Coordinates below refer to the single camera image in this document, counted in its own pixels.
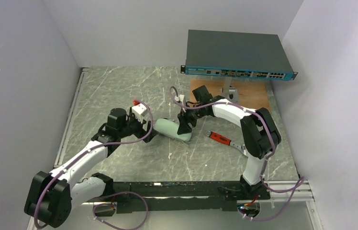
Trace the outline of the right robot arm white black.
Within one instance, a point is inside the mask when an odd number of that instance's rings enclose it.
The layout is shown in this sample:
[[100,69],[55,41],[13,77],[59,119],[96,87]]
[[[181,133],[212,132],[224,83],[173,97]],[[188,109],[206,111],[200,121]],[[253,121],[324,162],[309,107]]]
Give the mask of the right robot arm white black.
[[240,183],[249,192],[262,187],[267,161],[281,143],[280,133],[268,109],[249,109],[223,96],[213,97],[204,85],[193,90],[196,99],[193,106],[187,104],[175,87],[171,86],[169,92],[173,102],[181,107],[177,134],[192,132],[197,120],[205,116],[222,118],[241,128],[248,160]]

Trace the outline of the mint green umbrella case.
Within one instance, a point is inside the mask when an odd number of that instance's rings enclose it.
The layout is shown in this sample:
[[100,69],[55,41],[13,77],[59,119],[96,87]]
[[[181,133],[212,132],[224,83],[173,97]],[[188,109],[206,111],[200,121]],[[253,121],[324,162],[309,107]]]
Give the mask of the mint green umbrella case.
[[172,120],[159,118],[154,122],[153,129],[162,136],[189,146],[192,133],[178,134],[179,124]]

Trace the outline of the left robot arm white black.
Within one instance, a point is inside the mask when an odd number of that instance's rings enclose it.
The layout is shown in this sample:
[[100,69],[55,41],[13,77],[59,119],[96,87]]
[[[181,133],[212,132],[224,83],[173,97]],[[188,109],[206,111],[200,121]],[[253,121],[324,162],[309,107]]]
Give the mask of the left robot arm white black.
[[96,197],[120,195],[113,179],[102,173],[95,173],[83,182],[80,180],[123,145],[123,138],[134,135],[137,139],[132,140],[132,144],[148,143],[156,135],[152,116],[150,108],[143,103],[128,111],[113,108],[106,123],[77,155],[51,172],[38,172],[32,179],[24,206],[25,214],[33,217],[35,227],[39,230],[46,226],[57,228],[76,206]]

